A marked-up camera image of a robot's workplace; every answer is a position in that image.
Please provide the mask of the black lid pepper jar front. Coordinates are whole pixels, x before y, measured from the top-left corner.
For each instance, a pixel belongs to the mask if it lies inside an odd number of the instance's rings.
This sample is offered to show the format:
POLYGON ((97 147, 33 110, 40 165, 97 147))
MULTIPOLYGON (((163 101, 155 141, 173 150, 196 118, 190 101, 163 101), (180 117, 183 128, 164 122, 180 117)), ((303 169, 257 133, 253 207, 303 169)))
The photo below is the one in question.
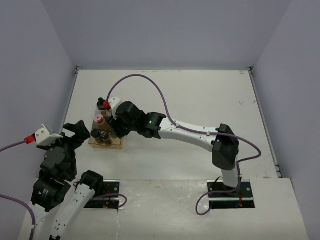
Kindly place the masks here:
POLYGON ((103 130, 100 132, 100 140, 104 145, 111 145, 112 144, 110 134, 108 131, 103 130))

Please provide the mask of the black lid pepper jar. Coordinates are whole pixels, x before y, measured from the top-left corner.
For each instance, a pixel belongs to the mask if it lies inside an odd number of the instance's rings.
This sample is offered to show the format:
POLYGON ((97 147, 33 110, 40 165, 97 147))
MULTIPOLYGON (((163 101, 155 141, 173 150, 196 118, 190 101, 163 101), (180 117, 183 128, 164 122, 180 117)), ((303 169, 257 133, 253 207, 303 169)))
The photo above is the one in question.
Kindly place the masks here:
POLYGON ((110 132, 110 137, 112 139, 118 139, 117 135, 115 133, 113 133, 113 132, 110 132))
POLYGON ((111 145, 112 144, 110 134, 108 131, 103 130, 100 132, 100 140, 104 145, 111 145))

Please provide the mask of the pink lid spice bottle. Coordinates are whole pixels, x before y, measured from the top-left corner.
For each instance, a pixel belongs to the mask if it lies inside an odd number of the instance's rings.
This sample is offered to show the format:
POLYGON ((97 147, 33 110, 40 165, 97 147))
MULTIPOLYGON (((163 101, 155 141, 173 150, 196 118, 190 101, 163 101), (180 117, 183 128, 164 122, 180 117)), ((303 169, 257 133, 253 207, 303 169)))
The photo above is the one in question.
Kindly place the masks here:
POLYGON ((93 118, 93 121, 98 125, 102 126, 105 124, 105 118, 102 114, 96 114, 93 118))

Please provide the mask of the black-knob bottle brown contents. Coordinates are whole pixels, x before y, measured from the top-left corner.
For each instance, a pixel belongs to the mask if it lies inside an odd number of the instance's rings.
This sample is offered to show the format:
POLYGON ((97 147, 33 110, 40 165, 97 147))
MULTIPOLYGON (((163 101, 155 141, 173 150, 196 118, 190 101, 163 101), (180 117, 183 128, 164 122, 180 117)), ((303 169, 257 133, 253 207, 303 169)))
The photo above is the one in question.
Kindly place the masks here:
POLYGON ((103 99, 102 97, 98 98, 96 107, 99 111, 106 111, 111 108, 110 103, 105 99, 103 99))

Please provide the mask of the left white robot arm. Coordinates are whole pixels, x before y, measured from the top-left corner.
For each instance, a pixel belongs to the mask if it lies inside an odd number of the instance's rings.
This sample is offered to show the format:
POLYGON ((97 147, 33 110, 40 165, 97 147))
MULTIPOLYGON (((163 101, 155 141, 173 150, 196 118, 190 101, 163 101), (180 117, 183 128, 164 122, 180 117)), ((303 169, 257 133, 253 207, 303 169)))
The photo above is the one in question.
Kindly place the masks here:
POLYGON ((57 215, 78 174, 76 149, 91 136, 83 120, 67 123, 63 128, 73 136, 53 133, 45 125, 34 134, 37 148, 45 151, 30 200, 35 240, 63 239, 85 205, 104 190, 102 175, 91 170, 84 172, 71 201, 57 215))

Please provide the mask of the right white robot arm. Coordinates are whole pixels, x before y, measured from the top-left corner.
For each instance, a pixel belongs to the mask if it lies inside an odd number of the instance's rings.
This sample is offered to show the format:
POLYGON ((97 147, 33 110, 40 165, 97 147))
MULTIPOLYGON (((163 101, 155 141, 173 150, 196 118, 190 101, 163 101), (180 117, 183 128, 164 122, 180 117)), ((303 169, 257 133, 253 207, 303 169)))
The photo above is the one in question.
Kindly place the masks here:
POLYGON ((236 163, 239 154, 239 141, 228 125, 218 128, 201 127, 170 120, 168 115, 144 113, 130 101, 113 97, 105 102, 111 114, 108 124, 119 138, 136 132, 147 139, 169 139, 198 146, 212 154, 212 163, 221 170, 223 191, 233 197, 241 191, 239 170, 236 163))

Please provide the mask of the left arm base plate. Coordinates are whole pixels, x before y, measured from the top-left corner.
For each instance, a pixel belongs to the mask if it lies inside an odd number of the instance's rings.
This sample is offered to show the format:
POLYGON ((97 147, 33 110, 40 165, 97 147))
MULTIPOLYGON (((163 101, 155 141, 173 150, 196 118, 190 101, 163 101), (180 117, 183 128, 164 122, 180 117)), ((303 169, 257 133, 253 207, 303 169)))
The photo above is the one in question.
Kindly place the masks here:
MULTIPOLYGON (((102 188, 94 197, 110 194, 118 194, 120 192, 120 182, 118 180, 104 180, 102 188)), ((96 210, 118 210, 120 205, 119 196, 97 198, 90 200, 85 206, 85 209, 96 210)))

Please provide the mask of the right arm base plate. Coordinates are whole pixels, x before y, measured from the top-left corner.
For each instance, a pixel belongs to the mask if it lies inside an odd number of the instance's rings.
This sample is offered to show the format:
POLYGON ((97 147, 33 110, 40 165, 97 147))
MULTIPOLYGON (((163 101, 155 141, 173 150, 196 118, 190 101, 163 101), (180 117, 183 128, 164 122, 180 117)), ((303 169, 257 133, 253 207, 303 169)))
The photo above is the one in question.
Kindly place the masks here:
POLYGON ((240 188, 232 193, 211 193, 208 195, 209 206, 218 209, 254 209, 255 202, 251 182, 242 180, 240 188))

